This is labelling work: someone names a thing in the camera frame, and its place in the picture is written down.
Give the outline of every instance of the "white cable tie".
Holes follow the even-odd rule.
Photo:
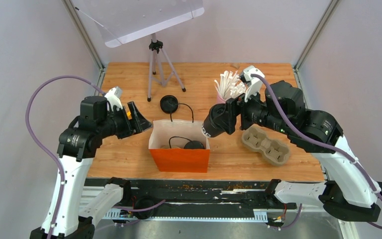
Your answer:
[[[357,157],[355,157],[355,161],[354,161],[354,162],[350,161],[350,163],[355,165],[355,164],[357,164],[359,161],[360,161],[360,160],[359,160]]]

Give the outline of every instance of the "metal floor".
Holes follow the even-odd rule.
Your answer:
[[[286,214],[287,224],[296,213]],[[261,223],[230,222],[163,222],[141,221],[135,225],[106,227],[111,220],[102,220],[95,239],[343,239],[339,222],[327,213],[302,212],[290,229],[277,232]]]

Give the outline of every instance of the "pink cup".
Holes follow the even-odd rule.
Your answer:
[[[219,93],[217,93],[216,104],[224,104],[224,103],[226,103],[226,100],[224,100],[222,96],[220,96]]]

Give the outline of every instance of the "tripod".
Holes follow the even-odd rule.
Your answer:
[[[163,42],[161,41],[158,41],[156,39],[156,34],[153,33],[152,35],[152,40],[151,40],[151,43],[149,45],[149,49],[152,51],[151,54],[150,54],[150,67],[149,67],[149,90],[148,90],[148,93],[147,93],[147,101],[150,102],[151,101],[151,85],[152,85],[152,81],[156,81],[158,83],[160,83],[163,87],[165,87],[168,83],[168,81],[171,79],[171,77],[173,75],[175,75],[175,77],[177,78],[178,80],[178,83],[179,85],[181,86],[182,88],[182,91],[185,92],[186,89],[185,89],[185,86],[182,84],[174,66],[172,65],[172,62],[171,60],[169,59],[169,56],[168,54],[166,53],[166,51],[163,49]],[[163,69],[162,69],[162,62],[160,60],[160,57],[159,57],[159,51],[162,51],[163,55],[165,55],[165,58],[166,60],[168,61],[169,63],[169,66],[171,67],[172,69],[172,72],[171,74],[167,77],[167,79],[165,80],[165,76],[163,75]],[[156,79],[153,75],[156,74],[156,62],[159,66],[159,73],[160,73],[160,80]]]

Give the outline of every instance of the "black cable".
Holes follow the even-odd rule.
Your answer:
[[[109,101],[107,101],[107,104],[109,105],[109,112],[110,112],[110,115],[113,114],[113,111],[112,111],[112,105],[110,104]]]
[[[73,121],[71,121],[71,123],[68,125],[68,128],[74,128],[75,124],[78,122],[78,119],[80,118],[80,116],[76,116]]]
[[[173,139],[173,138],[183,138],[183,139],[188,140],[189,142],[192,141],[192,140],[189,139],[189,138],[185,138],[185,137],[181,137],[181,136],[172,136],[172,137],[169,139],[169,148],[172,148],[172,146],[171,146],[171,139]]]
[[[191,110],[192,122],[194,123],[194,111],[191,109],[191,106],[189,106],[189,105],[187,105],[185,103],[177,103],[177,105],[188,106],[188,108]],[[172,120],[172,110],[171,110],[170,116],[171,116],[171,122],[173,122],[173,120]]]

